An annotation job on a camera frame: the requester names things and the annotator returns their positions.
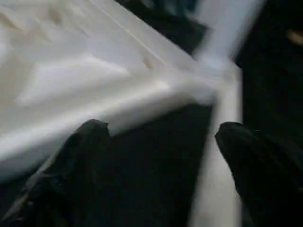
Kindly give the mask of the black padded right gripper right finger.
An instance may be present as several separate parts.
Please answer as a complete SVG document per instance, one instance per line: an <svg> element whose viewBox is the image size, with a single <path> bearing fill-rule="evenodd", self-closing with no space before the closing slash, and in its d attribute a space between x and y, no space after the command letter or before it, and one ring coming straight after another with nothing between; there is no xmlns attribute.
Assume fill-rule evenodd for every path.
<svg viewBox="0 0 303 227"><path fill-rule="evenodd" d="M303 151L238 122L215 139L256 227L303 225Z"/></svg>

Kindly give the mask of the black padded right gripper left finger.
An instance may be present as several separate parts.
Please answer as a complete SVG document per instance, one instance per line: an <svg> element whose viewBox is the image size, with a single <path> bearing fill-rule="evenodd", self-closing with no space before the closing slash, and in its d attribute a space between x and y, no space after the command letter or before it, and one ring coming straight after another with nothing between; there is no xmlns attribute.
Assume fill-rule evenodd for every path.
<svg viewBox="0 0 303 227"><path fill-rule="evenodd" d="M83 123L32 174L4 215L6 227L96 227L98 172L108 124Z"/></svg>

